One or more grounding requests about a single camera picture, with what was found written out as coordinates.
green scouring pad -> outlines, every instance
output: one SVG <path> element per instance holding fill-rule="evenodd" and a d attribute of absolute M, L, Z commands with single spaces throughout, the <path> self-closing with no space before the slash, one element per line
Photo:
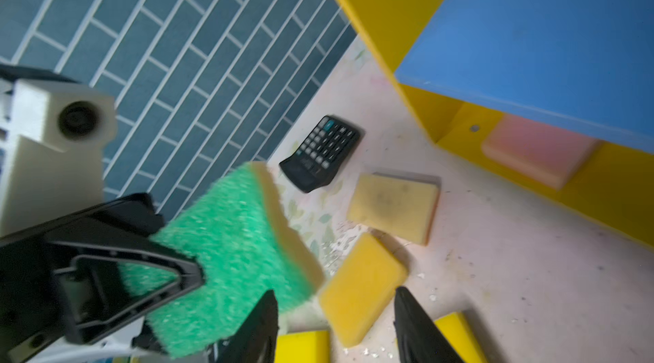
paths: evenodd
<path fill-rule="evenodd" d="M 320 265 L 290 229 L 264 163 L 246 163 L 151 237 L 195 258 L 205 284 L 146 319 L 173 357 L 232 335 L 268 289 L 280 312 L 309 299 L 322 283 Z M 121 268 L 133 296 L 163 285 L 171 273 L 138 264 Z"/>

black calculator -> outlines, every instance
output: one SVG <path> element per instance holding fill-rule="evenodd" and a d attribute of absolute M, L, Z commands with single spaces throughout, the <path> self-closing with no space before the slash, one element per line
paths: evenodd
<path fill-rule="evenodd" d="M 331 183 L 355 149 L 361 132 L 333 116 L 324 116 L 280 168 L 305 193 Z"/>

blue brick tile wall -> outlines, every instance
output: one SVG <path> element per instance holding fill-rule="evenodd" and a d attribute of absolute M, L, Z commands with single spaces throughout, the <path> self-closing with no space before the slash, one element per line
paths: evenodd
<path fill-rule="evenodd" d="M 355 36 L 335 0 L 0 0 L 0 62 L 113 96 L 105 197 L 167 219 L 266 160 Z"/>

yellow sponge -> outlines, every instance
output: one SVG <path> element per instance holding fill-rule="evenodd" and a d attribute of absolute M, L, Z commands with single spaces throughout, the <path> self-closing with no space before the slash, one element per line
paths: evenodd
<path fill-rule="evenodd" d="M 488 363 L 462 312 L 450 313 L 434 323 L 465 363 Z"/>
<path fill-rule="evenodd" d="M 275 363 L 329 363 L 329 332 L 302 332 L 277 337 Z"/>
<path fill-rule="evenodd" d="M 364 233 L 318 295 L 325 317 L 344 347 L 356 346 L 377 320 L 407 270 L 375 237 Z"/>
<path fill-rule="evenodd" d="M 361 174 L 347 219 L 425 245 L 438 187 L 374 174 Z"/>

